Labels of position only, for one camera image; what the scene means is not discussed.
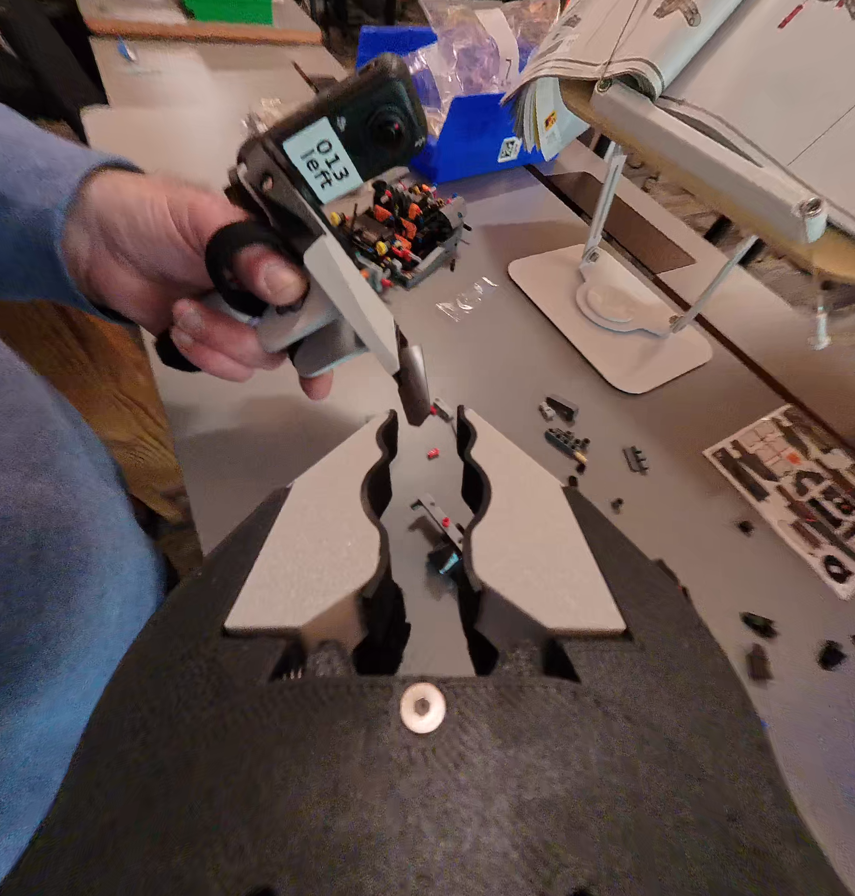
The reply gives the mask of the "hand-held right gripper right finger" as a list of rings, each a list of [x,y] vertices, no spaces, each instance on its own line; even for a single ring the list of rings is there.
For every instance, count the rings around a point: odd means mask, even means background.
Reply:
[[[456,409],[456,449],[471,512],[458,606],[475,672],[576,676],[566,643],[616,642],[627,624],[568,489],[464,405]]]

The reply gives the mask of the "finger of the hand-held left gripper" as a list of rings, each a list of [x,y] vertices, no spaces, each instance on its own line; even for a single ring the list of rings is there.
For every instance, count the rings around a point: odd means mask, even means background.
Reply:
[[[369,286],[337,239],[324,233],[303,256],[325,297],[350,325],[388,375],[399,373],[399,341],[391,310]]]

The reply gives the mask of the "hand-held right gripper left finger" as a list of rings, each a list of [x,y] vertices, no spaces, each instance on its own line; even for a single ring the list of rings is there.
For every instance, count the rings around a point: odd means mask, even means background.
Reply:
[[[226,634],[276,636],[301,658],[336,644],[361,675],[397,673],[409,621],[382,518],[398,439],[390,409],[289,486],[225,619]]]

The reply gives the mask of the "dark curved lego panel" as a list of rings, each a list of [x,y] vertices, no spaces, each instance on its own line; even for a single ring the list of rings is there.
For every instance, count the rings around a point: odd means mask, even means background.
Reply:
[[[426,361],[421,346],[412,344],[396,328],[399,369],[393,375],[406,420],[412,427],[421,427],[433,414]]]

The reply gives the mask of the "long light grey lego beam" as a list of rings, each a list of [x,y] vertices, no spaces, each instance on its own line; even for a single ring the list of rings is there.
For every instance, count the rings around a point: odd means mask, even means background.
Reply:
[[[443,539],[451,540],[456,543],[463,551],[463,543],[464,543],[464,526],[457,523],[452,519],[443,508],[437,503],[437,501],[433,498],[429,493],[422,493],[417,496],[416,499],[411,504],[411,510],[414,512],[419,512],[422,515],[426,515],[426,517],[432,521],[438,533],[441,535]],[[438,523],[435,521],[438,517],[449,517],[452,521],[452,525],[448,532],[444,532],[439,527]]]

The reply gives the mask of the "partly built lego model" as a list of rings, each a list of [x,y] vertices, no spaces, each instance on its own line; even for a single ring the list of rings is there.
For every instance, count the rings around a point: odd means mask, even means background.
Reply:
[[[470,230],[463,196],[442,196],[436,185],[411,178],[370,181],[349,210],[332,210],[327,221],[379,296],[411,290],[439,268],[454,269]]]

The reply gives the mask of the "dark grey angled lego beam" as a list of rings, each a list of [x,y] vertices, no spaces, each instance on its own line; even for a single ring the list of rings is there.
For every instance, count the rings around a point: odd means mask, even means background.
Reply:
[[[589,438],[581,438],[575,432],[559,427],[550,427],[544,433],[546,441],[562,454],[566,454],[574,463],[578,473],[585,471],[586,452],[590,446]]]

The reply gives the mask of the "lego sticker sheet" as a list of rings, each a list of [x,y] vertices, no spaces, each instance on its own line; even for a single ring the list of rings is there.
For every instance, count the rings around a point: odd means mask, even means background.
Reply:
[[[855,455],[782,405],[703,457],[839,598],[855,597]]]

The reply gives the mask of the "lego instruction booklet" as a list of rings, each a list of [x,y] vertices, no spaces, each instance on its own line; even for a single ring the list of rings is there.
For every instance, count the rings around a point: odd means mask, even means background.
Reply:
[[[544,78],[626,83],[855,237],[855,1],[571,2],[504,102]]]

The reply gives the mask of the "person's left hand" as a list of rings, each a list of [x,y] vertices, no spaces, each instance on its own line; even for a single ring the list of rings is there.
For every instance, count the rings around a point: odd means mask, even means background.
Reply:
[[[106,168],[85,179],[68,211],[67,271],[93,304],[117,312],[205,374],[242,383],[285,356],[264,351],[254,329],[207,307],[211,237],[246,212],[221,194],[158,175]]]

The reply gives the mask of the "blue storage bin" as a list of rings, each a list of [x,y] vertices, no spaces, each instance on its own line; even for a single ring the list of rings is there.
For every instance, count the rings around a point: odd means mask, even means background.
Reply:
[[[356,68],[383,53],[426,63],[425,79],[434,83],[439,69],[439,43],[426,26],[363,26],[357,43]],[[410,168],[428,183],[444,184],[471,176],[499,173],[547,161],[540,149],[529,151],[513,129],[500,93],[452,98],[437,136],[430,135]]]

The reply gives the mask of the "small clear plastic bag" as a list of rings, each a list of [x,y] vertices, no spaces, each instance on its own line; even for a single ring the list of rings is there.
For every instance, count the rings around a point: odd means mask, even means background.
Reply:
[[[461,322],[468,315],[486,307],[498,290],[499,284],[487,277],[481,277],[451,297],[435,304],[436,310],[453,322]]]

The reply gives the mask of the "green storage bin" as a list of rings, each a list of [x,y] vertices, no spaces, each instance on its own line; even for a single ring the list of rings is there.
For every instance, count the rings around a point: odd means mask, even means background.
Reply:
[[[187,14],[197,21],[273,26],[272,1],[180,1]]]

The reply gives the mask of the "person's blue clothing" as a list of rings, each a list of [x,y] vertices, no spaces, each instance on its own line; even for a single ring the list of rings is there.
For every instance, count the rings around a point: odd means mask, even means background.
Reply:
[[[0,882],[164,595],[118,466],[0,341]]]

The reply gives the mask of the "white device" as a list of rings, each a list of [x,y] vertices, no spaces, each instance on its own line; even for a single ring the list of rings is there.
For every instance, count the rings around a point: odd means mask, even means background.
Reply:
[[[610,157],[578,265],[576,301],[583,314],[617,332],[644,331],[668,339],[685,330],[713,298],[758,239],[778,248],[815,275],[855,284],[855,234],[838,222],[822,192],[804,185],[760,151],[726,143],[706,126],[655,104],[611,78],[568,82],[567,106],[610,139]],[[705,198],[748,239],[723,264],[690,311],[678,314],[654,297],[637,275],[601,246],[610,209],[630,151]]]

